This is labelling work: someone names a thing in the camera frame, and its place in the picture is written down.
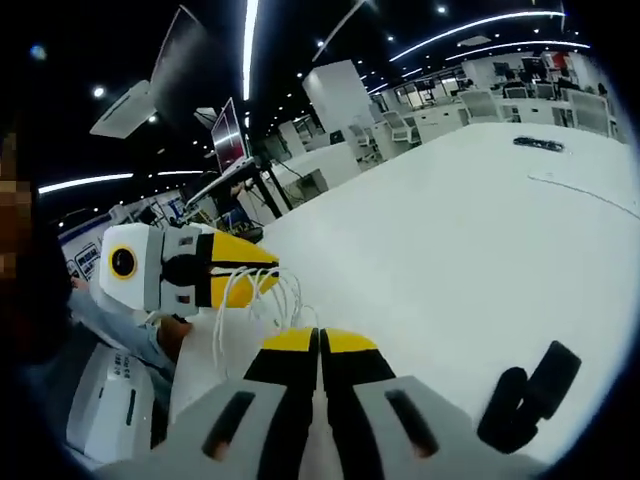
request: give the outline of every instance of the ceiling light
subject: ceiling light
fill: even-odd
[[[242,62],[242,81],[244,100],[249,100],[251,93],[251,57],[253,55],[253,33],[258,18],[259,0],[247,0],[247,16],[244,22],[244,51]]]
[[[409,75],[413,75],[414,73],[418,73],[420,70],[422,70],[422,69],[421,69],[421,68],[416,68],[415,70],[413,70],[413,71],[411,71],[411,72],[409,72],[409,73],[405,73],[405,74],[402,76],[402,78],[406,78],[406,77],[408,77]]]
[[[584,45],[582,43],[560,42],[557,40],[532,40],[529,42],[503,43],[502,45],[494,45],[492,47],[479,48],[478,50],[473,50],[471,52],[465,52],[465,53],[461,53],[460,55],[454,55],[453,57],[446,58],[445,60],[447,61],[454,60],[464,55],[473,55],[474,53],[486,52],[488,50],[493,50],[494,48],[515,47],[517,45],[560,45],[564,47],[591,48],[589,45]]]
[[[47,59],[47,52],[42,47],[42,45],[36,44],[32,46],[31,49],[29,49],[29,53],[31,54],[31,57],[34,58],[35,60],[43,61]]]
[[[373,90],[369,90],[367,93],[371,94],[371,93],[377,92],[378,90],[386,87],[387,85],[389,85],[389,84],[388,83],[384,83],[384,84],[380,85],[379,87],[374,88]]]
[[[191,173],[202,173],[202,170],[180,170],[177,172],[160,172],[158,173],[158,175],[189,175]]]
[[[56,190],[62,190],[64,188],[78,187],[80,185],[87,185],[89,183],[107,182],[109,180],[121,180],[124,178],[133,177],[133,173],[121,173],[118,175],[104,175],[102,177],[90,177],[81,178],[79,180],[71,180],[69,182],[57,183],[55,185],[47,185],[38,189],[38,193],[45,194],[49,192],[55,192]]]
[[[93,96],[95,98],[102,98],[104,97],[104,94],[106,93],[104,87],[95,87],[93,89]]]
[[[419,48],[424,47],[425,45],[428,45],[429,43],[435,42],[436,40],[440,40],[441,38],[445,38],[448,37],[450,35],[454,35],[456,33],[462,32],[463,30],[468,30],[470,28],[474,28],[477,27],[479,25],[484,25],[485,23],[492,23],[492,22],[497,22],[500,20],[507,20],[510,18],[522,18],[522,17],[542,17],[542,16],[558,16],[558,17],[564,17],[565,14],[563,12],[553,12],[553,11],[542,11],[542,10],[538,10],[538,11],[532,11],[532,12],[516,12],[516,13],[507,13],[504,15],[497,15],[495,17],[489,17],[489,18],[485,18],[483,20],[478,20],[476,22],[472,22],[472,23],[468,23],[466,25],[463,25],[461,27],[457,27],[451,30],[448,30],[444,33],[441,33],[439,35],[436,35],[435,37],[431,37],[427,40],[425,40],[424,42],[418,43],[417,45],[414,45],[411,48],[408,48],[407,50],[405,50],[404,52],[399,53],[398,55],[396,55],[395,57],[391,58],[389,61],[390,62],[395,62],[396,60],[398,60],[399,58],[404,57],[405,55],[407,55],[408,53],[413,52],[414,50],[417,50]]]

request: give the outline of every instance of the camera lens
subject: camera lens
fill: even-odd
[[[124,248],[119,248],[111,256],[111,266],[113,271],[121,277],[128,277],[136,268],[136,259],[133,253]]]

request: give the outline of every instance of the desk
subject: desk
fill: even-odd
[[[298,181],[300,179],[298,175],[302,177],[313,175],[320,192],[342,185],[361,173],[358,162],[346,142],[307,152],[287,160],[284,165],[274,164],[272,167],[274,177],[283,188]],[[274,194],[276,206],[280,211],[288,212],[289,208],[284,205],[282,197],[275,195],[276,187],[272,179],[266,173],[262,174],[262,178],[266,189]],[[238,201],[249,217],[262,225],[268,225],[276,219],[271,209],[262,205],[262,202],[251,193],[241,192],[238,195]]]
[[[517,147],[520,135],[566,151]],[[415,375],[476,424],[505,369],[531,374],[551,341],[564,343],[582,367],[521,450],[553,462],[599,407],[634,338],[640,221],[528,175],[574,182],[639,213],[626,145],[548,125],[475,124],[302,205],[265,229],[262,246],[298,276],[321,327],[372,338],[397,375]],[[210,375],[211,342],[198,352],[191,337],[177,382],[187,370]],[[173,395],[184,388],[176,383]]]
[[[571,103],[566,101],[539,98],[500,98],[496,101],[505,110],[507,118],[517,115],[522,123],[559,127],[572,124],[572,120],[566,115],[566,112],[571,111]]]
[[[394,142],[391,139],[391,127],[387,122],[379,122],[371,127],[371,135],[384,161],[391,160],[411,150],[409,142]]]

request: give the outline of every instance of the white machine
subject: white machine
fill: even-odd
[[[107,464],[151,449],[153,385],[135,357],[98,344],[84,369],[67,423],[67,442]]]
[[[102,252],[99,281],[106,295],[134,310],[182,317],[197,314],[201,307],[219,307],[237,268],[255,268],[259,270],[256,275],[264,277],[279,265],[277,257],[260,247],[195,226],[161,230],[136,223],[111,227],[104,234]],[[277,280],[274,273],[261,283],[261,293]],[[253,298],[248,278],[229,290],[228,307],[245,307]]]

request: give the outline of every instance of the white pillar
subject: white pillar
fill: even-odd
[[[371,99],[351,60],[314,68],[303,86],[325,132],[371,126]]]

